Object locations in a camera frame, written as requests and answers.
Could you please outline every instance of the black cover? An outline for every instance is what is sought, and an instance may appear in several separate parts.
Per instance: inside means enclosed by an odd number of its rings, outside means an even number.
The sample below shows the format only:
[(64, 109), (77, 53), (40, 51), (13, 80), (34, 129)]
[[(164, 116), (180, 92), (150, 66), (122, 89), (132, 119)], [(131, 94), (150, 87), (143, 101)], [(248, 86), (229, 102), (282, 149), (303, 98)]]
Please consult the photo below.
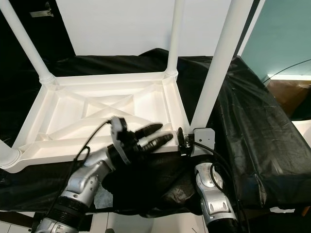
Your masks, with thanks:
[[(154, 72), (165, 70), (167, 56), (160, 49), (141, 56), (76, 56), (48, 67), (55, 76)], [(189, 121), (210, 61), (211, 57), (204, 56), (178, 60), (177, 84)], [(17, 80), (23, 82), (19, 89)], [(0, 132), (1, 139), (11, 145), (39, 83), (31, 69), (4, 82), (0, 93)], [(273, 96), (240, 58), (234, 58), (230, 65), (209, 126), (216, 131), (216, 150), (227, 156), (234, 168), (238, 195), (245, 207), (311, 203), (310, 149)], [(114, 207), (98, 211), (149, 217), (188, 211), (200, 214), (193, 186), (193, 167), (197, 161), (193, 160), (176, 154), (160, 155), (139, 169), (117, 171), (113, 178), (104, 181), (104, 186), (114, 192)], [(17, 174), (0, 170), (0, 209), (47, 211), (68, 167), (69, 163), (36, 165)], [(111, 185), (113, 180), (122, 186), (120, 191)]]

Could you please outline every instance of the black tarp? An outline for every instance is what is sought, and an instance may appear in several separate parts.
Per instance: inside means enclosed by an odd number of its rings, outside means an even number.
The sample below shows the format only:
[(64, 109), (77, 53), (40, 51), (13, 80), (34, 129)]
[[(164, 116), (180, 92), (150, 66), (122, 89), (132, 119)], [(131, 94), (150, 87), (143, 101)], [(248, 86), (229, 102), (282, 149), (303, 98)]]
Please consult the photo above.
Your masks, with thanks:
[[(167, 57), (165, 50), (156, 49), (141, 56), (75, 56), (47, 64), (55, 76), (155, 72), (165, 70)], [(204, 56), (178, 60), (177, 85), (189, 121), (210, 62), (211, 57)], [(32, 69), (3, 80), (0, 136), (11, 145), (40, 85)], [(310, 205), (310, 148), (239, 57), (232, 60), (209, 127), (216, 132), (216, 150), (233, 167), (244, 207)], [(115, 173), (104, 183), (114, 193), (114, 207), (109, 211), (145, 216), (187, 211), (199, 214), (199, 199), (193, 186), (195, 163), (187, 157), (160, 155), (146, 162), (148, 169), (130, 167), (130, 176), (128, 170)], [(17, 174), (0, 170), (0, 209), (47, 211), (68, 166), (69, 163), (29, 166)], [(109, 185), (109, 180), (116, 181), (116, 186)], [(118, 188), (124, 181), (126, 189)], [(150, 183), (144, 188), (143, 182)], [(124, 195), (133, 205), (124, 202)]]

